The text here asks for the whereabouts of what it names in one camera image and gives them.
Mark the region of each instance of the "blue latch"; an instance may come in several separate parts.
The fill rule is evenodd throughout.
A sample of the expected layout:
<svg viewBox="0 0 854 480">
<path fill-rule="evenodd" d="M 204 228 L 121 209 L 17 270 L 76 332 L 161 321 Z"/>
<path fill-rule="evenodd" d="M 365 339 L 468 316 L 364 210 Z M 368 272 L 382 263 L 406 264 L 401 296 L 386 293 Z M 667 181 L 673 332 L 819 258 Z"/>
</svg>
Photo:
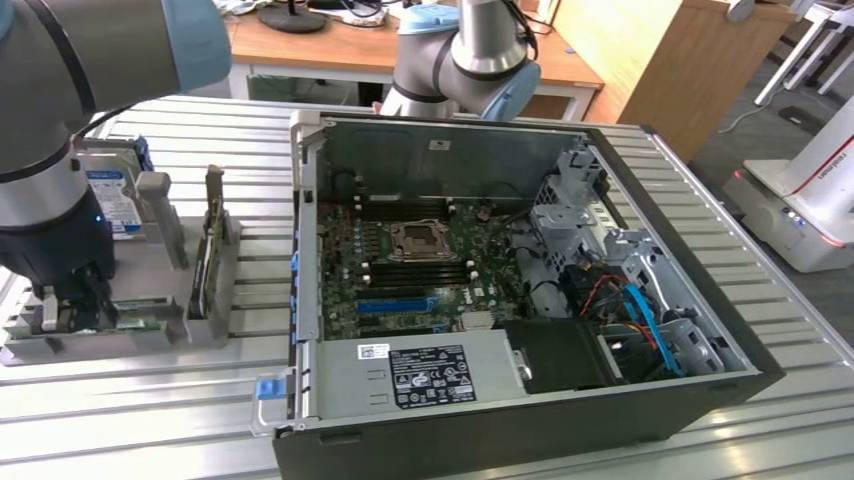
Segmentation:
<svg viewBox="0 0 854 480">
<path fill-rule="evenodd" d="M 285 395 L 282 380 L 258 380 L 254 383 L 254 398 L 258 400 L 274 400 Z"/>
</svg>

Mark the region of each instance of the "open computer chassis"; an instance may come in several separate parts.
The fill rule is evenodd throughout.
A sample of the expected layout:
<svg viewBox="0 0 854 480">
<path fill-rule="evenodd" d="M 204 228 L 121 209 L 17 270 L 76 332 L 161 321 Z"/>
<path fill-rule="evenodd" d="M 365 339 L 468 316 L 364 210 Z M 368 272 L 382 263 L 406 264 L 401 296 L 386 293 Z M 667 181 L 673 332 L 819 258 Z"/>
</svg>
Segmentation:
<svg viewBox="0 0 854 480">
<path fill-rule="evenodd" d="M 297 112 L 292 149 L 285 478 L 661 440 L 781 378 L 597 129 Z"/>
</svg>

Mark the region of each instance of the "blue pcie slot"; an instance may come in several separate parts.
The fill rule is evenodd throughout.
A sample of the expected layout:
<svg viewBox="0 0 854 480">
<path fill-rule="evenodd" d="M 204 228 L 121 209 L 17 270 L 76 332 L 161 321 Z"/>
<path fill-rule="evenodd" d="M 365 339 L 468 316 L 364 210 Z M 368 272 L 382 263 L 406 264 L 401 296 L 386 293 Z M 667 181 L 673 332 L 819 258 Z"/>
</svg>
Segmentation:
<svg viewBox="0 0 854 480">
<path fill-rule="evenodd" d="M 430 312 L 436 306 L 436 298 L 420 298 L 406 300 L 388 300 L 382 302 L 358 302 L 356 304 L 356 312 L 366 313 L 406 313 L 406 312 Z"/>
</svg>

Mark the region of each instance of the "white label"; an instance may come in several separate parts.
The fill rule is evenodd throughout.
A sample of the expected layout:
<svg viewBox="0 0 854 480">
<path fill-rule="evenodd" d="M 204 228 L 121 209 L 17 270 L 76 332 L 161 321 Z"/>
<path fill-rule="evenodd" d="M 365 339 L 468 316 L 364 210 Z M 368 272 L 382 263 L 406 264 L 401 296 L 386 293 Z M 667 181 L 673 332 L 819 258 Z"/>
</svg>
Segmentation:
<svg viewBox="0 0 854 480">
<path fill-rule="evenodd" d="M 104 217 L 112 224 L 112 233 L 136 233 L 141 228 L 141 219 L 133 200 L 121 189 L 126 181 L 121 172 L 114 170 L 86 170 L 85 176 L 101 204 Z"/>
<path fill-rule="evenodd" d="M 388 344 L 376 343 L 373 345 L 358 345 L 358 360 L 373 360 L 374 358 L 388 358 Z"/>
<path fill-rule="evenodd" d="M 426 148 L 429 150 L 448 151 L 450 149 L 450 141 L 449 140 L 430 140 L 429 141 L 429 146 Z"/>
</svg>

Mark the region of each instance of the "wooden cabinet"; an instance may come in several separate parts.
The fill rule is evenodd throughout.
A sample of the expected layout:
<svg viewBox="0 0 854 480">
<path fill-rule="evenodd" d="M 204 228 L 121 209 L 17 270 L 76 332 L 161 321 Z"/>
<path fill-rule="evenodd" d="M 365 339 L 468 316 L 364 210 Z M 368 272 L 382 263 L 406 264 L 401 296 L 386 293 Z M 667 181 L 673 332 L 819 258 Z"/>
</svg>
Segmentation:
<svg viewBox="0 0 854 480">
<path fill-rule="evenodd" d="M 652 126 L 687 162 L 795 19 L 723 0 L 561 0 L 555 29 L 604 81 L 584 120 Z"/>
</svg>

